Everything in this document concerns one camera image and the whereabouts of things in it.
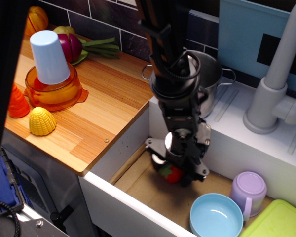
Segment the black metal gripper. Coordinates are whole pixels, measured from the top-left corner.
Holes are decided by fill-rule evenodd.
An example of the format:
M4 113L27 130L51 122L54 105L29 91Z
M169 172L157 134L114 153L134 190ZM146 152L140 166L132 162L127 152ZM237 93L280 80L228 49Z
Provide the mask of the black metal gripper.
M148 138L145 145L151 153L152 165L156 171L170 164L184 172L179 181L182 187L188 187L193 181L203 182L210 174L202 160L210 145L209 139L199 143L196 137L168 137L164 140Z

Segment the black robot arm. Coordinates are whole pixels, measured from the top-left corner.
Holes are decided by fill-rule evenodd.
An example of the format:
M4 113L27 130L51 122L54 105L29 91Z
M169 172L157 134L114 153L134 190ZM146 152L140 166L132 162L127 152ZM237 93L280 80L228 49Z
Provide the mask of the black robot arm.
M29 0L0 0L0 142L30 5ZM183 186L203 181L209 174L202 158L210 129L200 117L206 99L198 95L201 62L197 59L195 68L189 65L196 56L182 46L175 0L139 0L136 5L151 51L150 88L172 138L171 147L157 155L184 172Z

